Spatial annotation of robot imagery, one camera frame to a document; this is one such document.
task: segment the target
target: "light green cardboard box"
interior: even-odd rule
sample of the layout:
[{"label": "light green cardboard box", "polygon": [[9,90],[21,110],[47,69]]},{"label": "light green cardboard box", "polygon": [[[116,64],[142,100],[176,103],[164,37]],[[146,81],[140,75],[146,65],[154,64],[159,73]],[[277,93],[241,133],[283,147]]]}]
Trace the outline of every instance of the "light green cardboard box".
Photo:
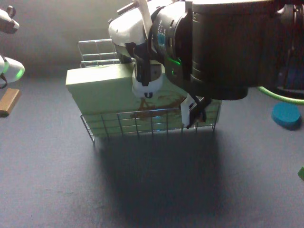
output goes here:
[{"label": "light green cardboard box", "polygon": [[[135,97],[132,93],[133,65],[115,64],[68,70],[67,89],[94,136],[182,127],[178,107],[187,93],[164,77],[162,89],[153,98]],[[217,122],[220,106],[221,101],[213,100],[206,109],[206,123],[199,123],[199,126]]]}]

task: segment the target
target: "gray wall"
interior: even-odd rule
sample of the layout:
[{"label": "gray wall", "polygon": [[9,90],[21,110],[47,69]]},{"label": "gray wall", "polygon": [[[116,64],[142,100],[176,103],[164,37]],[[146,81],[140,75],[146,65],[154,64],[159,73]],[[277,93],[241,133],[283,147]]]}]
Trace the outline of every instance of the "gray wall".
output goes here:
[{"label": "gray wall", "polygon": [[0,33],[0,53],[28,65],[79,63],[77,42],[108,38],[108,20],[131,0],[2,0],[20,29]]}]

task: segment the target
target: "metal wire rack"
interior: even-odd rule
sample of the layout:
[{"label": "metal wire rack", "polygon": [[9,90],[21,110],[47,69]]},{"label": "metal wire rack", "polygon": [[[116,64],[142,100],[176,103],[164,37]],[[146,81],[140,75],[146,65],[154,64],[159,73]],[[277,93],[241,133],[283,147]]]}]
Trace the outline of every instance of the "metal wire rack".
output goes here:
[{"label": "metal wire rack", "polygon": [[[80,67],[98,67],[108,64],[118,64],[120,60],[111,39],[87,40],[78,43],[81,56]],[[96,137],[110,139],[112,136],[151,135],[159,133],[168,136],[170,132],[193,131],[199,127],[211,126],[215,131],[219,119],[221,101],[213,101],[207,108],[207,122],[196,122],[191,129],[185,129],[181,123],[179,107],[152,109],[118,113],[94,113],[80,116],[87,133],[93,143]]]}]

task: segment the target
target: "green hose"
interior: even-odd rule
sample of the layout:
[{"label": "green hose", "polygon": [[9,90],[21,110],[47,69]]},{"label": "green hose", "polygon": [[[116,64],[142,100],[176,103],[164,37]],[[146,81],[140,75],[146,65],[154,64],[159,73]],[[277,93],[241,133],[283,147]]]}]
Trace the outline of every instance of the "green hose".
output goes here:
[{"label": "green hose", "polygon": [[265,87],[258,87],[259,91],[261,91],[262,93],[274,98],[274,99],[277,99],[277,100],[280,100],[280,101],[283,101],[283,102],[287,102],[287,103],[292,103],[292,104],[296,104],[296,105],[304,105],[304,100],[301,100],[301,99],[294,99],[294,98],[290,98],[290,97],[286,97],[286,96],[281,96],[281,95],[278,95],[278,94],[275,94],[271,91],[269,91],[268,89],[266,89]]}]

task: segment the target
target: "gray table surface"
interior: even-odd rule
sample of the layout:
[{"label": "gray table surface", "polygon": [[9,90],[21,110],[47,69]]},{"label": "gray table surface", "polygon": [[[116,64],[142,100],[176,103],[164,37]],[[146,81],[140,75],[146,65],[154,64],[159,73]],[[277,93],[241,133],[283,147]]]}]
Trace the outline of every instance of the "gray table surface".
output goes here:
[{"label": "gray table surface", "polygon": [[0,119],[0,228],[303,227],[303,129],[272,121],[276,100],[251,89],[223,102],[214,135],[94,147],[67,69],[28,69],[10,85],[22,96]]}]

